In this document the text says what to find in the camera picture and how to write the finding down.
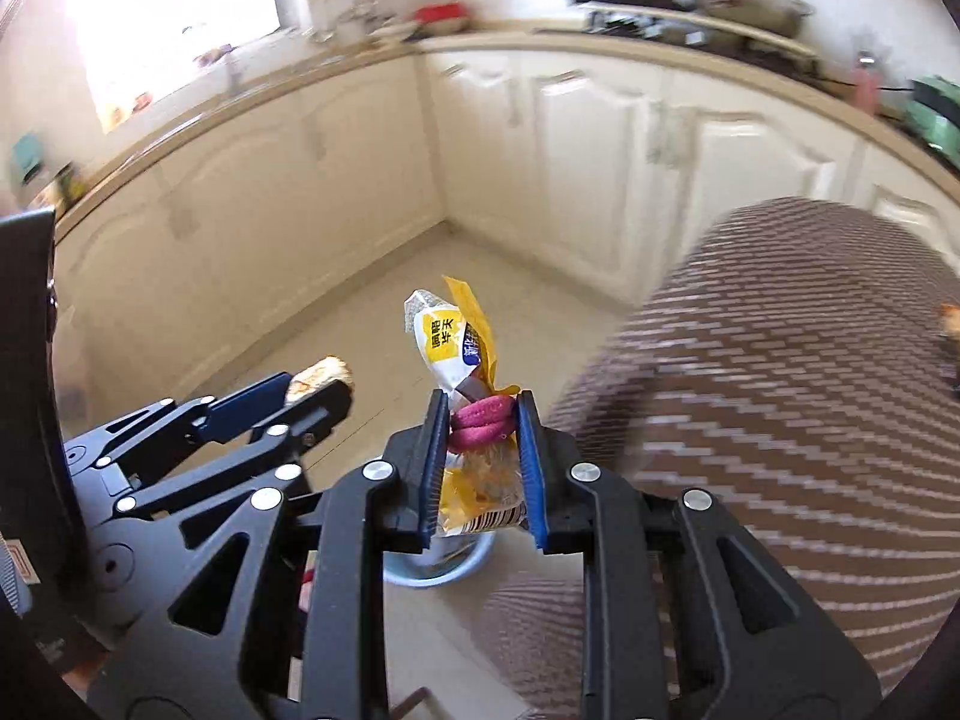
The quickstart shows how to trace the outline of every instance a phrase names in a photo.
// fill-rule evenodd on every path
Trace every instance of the metal screw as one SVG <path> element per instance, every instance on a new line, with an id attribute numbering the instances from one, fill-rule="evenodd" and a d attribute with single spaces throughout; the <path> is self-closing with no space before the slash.
<path id="1" fill-rule="evenodd" d="M 277 488 L 260 488 L 260 490 L 253 493 L 250 498 L 253 507 L 260 509 L 261 512 L 269 512 L 273 507 L 279 506 L 282 500 L 283 493 Z"/>
<path id="2" fill-rule="evenodd" d="M 705 512 L 713 505 L 713 498 L 707 490 L 687 490 L 683 494 L 683 505 L 694 512 Z"/>
<path id="3" fill-rule="evenodd" d="M 374 460 L 372 463 L 366 464 L 363 468 L 363 475 L 373 482 L 386 479 L 393 472 L 394 467 L 384 460 Z"/>
<path id="4" fill-rule="evenodd" d="M 296 477 L 301 475 L 301 472 L 301 467 L 296 463 L 288 463 L 274 471 L 274 476 L 283 482 L 289 482 L 291 479 L 296 479 Z"/>
<path id="5" fill-rule="evenodd" d="M 578 482 L 596 482 L 600 478 L 600 469 L 592 463 L 578 463 L 570 469 L 570 476 Z"/>

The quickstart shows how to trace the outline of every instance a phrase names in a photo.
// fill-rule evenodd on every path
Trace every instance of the countertop edge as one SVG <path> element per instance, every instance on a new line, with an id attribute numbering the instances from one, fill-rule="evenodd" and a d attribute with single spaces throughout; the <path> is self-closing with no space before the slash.
<path id="1" fill-rule="evenodd" d="M 530 22 L 524 26 L 533 26 Z M 135 146 L 123 162 L 103 178 L 88 194 L 71 208 L 56 224 L 56 242 L 60 242 L 104 200 L 149 170 L 177 148 L 186 145 L 205 132 L 229 121 L 248 110 L 270 103 L 295 90 L 322 80 L 349 73 L 363 67 L 389 62 L 420 53 L 459 52 L 459 50 L 545 50 L 546 52 L 576 52 L 610 56 L 635 61 L 648 61 L 677 70 L 707 74 L 726 79 L 764 92 L 788 103 L 800 105 L 813 113 L 842 124 L 870 143 L 891 153 L 933 182 L 941 191 L 960 205 L 960 180 L 932 156 L 888 124 L 858 111 L 843 100 L 812 89 L 798 81 L 786 79 L 770 71 L 752 67 L 726 57 L 704 52 L 666 46 L 626 38 L 599 37 L 572 32 L 531 34 L 529 31 L 480 31 L 450 37 L 429 38 L 417 44 L 383 47 L 328 64 L 320 63 L 280 80 L 258 83 L 238 98 L 205 111 L 169 130 L 157 134 L 147 146 Z"/>

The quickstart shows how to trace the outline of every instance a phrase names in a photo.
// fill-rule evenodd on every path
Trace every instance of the bright window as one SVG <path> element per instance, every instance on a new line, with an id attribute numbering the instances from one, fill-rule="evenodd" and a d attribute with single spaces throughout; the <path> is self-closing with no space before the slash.
<path id="1" fill-rule="evenodd" d="M 274 0 L 67 0 L 105 132 L 188 84 L 197 57 L 275 31 Z"/>

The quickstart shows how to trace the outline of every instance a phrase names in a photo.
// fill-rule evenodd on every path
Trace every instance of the yellow plastic wrapper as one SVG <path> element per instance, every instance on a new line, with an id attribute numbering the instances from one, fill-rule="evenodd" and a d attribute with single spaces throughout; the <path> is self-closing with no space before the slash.
<path id="1" fill-rule="evenodd" d="M 493 332 L 469 284 L 446 276 L 443 280 L 453 302 L 417 290 L 404 309 L 407 332 L 416 337 L 421 357 L 448 394 L 451 413 L 489 395 L 516 395 L 518 386 L 496 387 Z M 461 455 L 448 453 L 440 490 L 440 535 L 517 525 L 525 517 L 514 436 Z"/>

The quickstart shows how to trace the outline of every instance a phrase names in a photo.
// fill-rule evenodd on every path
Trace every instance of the tile floor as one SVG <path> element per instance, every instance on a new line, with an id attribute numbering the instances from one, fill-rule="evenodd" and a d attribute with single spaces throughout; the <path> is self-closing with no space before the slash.
<path id="1" fill-rule="evenodd" d="M 624 316 L 563 280 L 459 234 L 429 236 L 419 250 L 330 301 L 308 327 L 234 383 L 243 386 L 277 370 L 296 372 L 328 354 L 347 361 L 356 383 L 352 412 L 304 457 L 315 488 L 329 487 L 376 457 L 392 432 L 424 416 L 434 383 L 412 337 L 403 333 L 403 301 L 417 288 L 445 295 L 442 274 L 469 282 L 487 313 L 500 357 L 498 384 L 531 389 L 542 412 Z M 488 563 L 464 581 L 438 589 L 387 587 L 394 702 L 426 685 L 454 720 L 511 720 L 526 709 L 474 648 L 469 633 L 488 593 L 521 570 L 580 576 L 579 560 L 539 555 L 526 533 L 507 530 L 498 535 Z"/>

